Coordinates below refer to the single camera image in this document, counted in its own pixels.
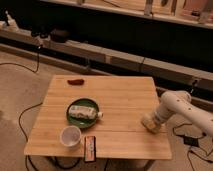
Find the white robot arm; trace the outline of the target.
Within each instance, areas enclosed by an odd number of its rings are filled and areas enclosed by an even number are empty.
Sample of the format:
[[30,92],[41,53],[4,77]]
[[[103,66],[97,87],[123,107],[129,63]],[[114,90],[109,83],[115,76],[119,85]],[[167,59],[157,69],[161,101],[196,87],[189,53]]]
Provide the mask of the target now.
[[180,114],[213,137],[213,114],[192,105],[191,95],[187,91],[166,91],[160,100],[160,105],[152,113],[156,124],[161,125],[172,115]]

